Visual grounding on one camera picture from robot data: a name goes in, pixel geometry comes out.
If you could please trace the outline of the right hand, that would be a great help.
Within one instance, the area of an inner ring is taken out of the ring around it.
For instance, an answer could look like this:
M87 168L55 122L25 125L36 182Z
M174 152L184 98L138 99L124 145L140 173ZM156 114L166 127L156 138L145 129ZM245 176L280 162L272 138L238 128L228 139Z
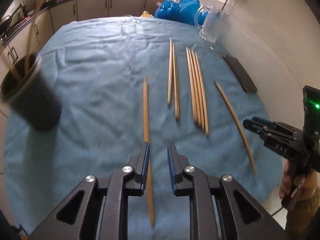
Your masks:
M291 161L285 163L279 188L279 197L283 208L289 209L293 205L294 200L292 199L295 197L298 185L304 177L295 163Z

